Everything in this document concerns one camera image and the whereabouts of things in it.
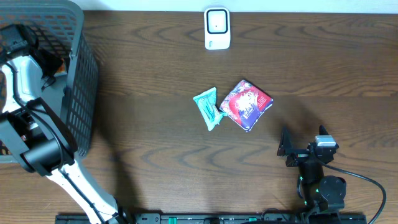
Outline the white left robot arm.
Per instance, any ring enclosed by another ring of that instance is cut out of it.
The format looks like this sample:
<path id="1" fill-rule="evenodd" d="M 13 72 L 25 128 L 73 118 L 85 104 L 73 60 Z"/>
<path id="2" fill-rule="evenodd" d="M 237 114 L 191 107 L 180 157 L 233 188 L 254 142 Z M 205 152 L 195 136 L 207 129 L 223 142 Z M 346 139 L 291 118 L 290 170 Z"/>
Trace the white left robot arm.
<path id="1" fill-rule="evenodd" d="M 57 74 L 67 71 L 64 59 L 40 48 L 29 26 L 3 27 L 1 38 L 1 71 L 6 77 L 1 142 L 27 172 L 66 191 L 90 223 L 130 223 L 116 199 L 83 167 L 73 134 L 42 97 Z"/>

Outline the green wipes packet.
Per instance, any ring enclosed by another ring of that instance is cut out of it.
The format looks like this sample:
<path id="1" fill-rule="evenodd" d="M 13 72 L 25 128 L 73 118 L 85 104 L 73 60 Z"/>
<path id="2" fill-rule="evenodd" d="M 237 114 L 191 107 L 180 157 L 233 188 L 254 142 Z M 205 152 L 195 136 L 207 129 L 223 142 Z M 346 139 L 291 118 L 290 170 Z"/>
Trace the green wipes packet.
<path id="1" fill-rule="evenodd" d="M 216 125 L 220 124 L 221 120 L 226 116 L 225 112 L 217 108 L 216 98 L 216 87 L 193 97 L 209 131 L 212 131 Z"/>

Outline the purple red pad packet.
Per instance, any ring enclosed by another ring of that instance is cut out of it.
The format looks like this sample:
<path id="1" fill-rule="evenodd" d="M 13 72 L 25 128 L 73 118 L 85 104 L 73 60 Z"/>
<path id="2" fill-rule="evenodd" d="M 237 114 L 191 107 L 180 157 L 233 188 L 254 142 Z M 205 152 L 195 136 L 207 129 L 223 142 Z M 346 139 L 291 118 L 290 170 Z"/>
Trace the purple red pad packet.
<path id="1" fill-rule="evenodd" d="M 252 83 L 241 80 L 221 102 L 220 110 L 248 132 L 272 106 L 273 101 L 273 98 Z"/>

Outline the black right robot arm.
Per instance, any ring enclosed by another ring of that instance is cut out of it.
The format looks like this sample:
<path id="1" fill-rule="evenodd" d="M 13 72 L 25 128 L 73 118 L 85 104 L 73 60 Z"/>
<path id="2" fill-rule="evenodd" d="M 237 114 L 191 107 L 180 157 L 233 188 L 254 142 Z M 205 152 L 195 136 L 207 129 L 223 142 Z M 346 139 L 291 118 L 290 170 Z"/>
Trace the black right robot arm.
<path id="1" fill-rule="evenodd" d="M 295 148 L 287 128 L 282 129 L 277 155 L 285 157 L 287 167 L 297 167 L 298 196 L 309 209 L 316 212 L 336 212 L 345 207 L 346 181 L 333 175 L 326 176 L 325 164 L 334 159 L 339 145 L 324 126 L 305 149 Z"/>

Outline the orange snack box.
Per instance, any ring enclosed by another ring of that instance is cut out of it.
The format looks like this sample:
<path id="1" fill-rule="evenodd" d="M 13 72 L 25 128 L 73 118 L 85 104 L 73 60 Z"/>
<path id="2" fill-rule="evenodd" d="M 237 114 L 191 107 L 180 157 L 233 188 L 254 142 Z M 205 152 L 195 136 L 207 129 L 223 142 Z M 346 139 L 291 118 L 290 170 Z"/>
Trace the orange snack box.
<path id="1" fill-rule="evenodd" d="M 62 64 L 61 66 L 58 68 L 58 70 L 55 72 L 54 77 L 60 77 L 60 76 L 64 76 L 68 74 L 68 68 L 67 68 L 67 60 L 66 59 L 62 59 Z"/>

